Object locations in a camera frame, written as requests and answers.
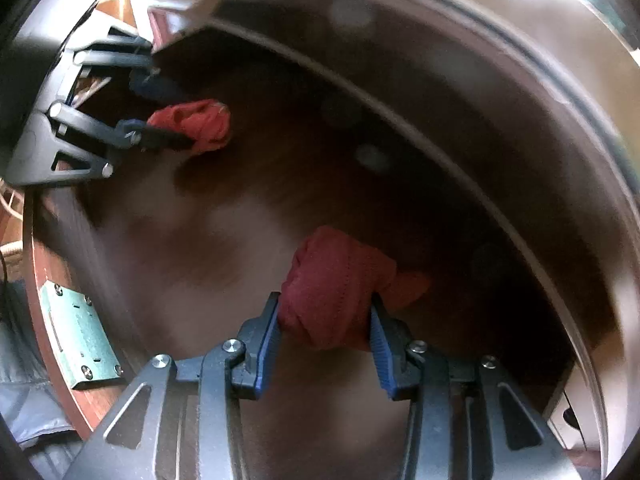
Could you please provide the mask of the dark red underwear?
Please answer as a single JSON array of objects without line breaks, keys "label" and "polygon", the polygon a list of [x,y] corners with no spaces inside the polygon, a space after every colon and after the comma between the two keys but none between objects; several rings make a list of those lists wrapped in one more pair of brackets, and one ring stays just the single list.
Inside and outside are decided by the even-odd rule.
[{"label": "dark red underwear", "polygon": [[430,287],[420,271],[401,271],[378,248],[320,226],[296,250],[281,286],[278,321],[285,333],[317,350],[367,351],[375,295],[390,313],[419,300]]}]

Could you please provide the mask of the teal drawer lock plate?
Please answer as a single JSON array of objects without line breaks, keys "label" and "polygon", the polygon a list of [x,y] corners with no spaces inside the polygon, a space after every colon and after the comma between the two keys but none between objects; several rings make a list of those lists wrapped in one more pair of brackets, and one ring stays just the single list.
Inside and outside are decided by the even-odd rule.
[{"label": "teal drawer lock plate", "polygon": [[114,382],[122,377],[116,356],[91,299],[46,281],[38,292],[40,310],[56,364],[67,388]]}]

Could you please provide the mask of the open wooden drawer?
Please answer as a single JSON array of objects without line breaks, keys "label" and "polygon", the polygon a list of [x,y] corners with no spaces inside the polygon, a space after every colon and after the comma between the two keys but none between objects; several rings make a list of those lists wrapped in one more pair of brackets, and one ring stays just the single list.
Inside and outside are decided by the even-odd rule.
[{"label": "open wooden drawer", "polygon": [[430,278],[402,312],[456,358],[494,356],[612,470],[639,430],[634,62],[574,0],[141,0],[157,71],[231,110],[230,144],[133,150],[104,181],[30,196],[37,278],[92,292],[130,372],[255,313],[333,226]]}]

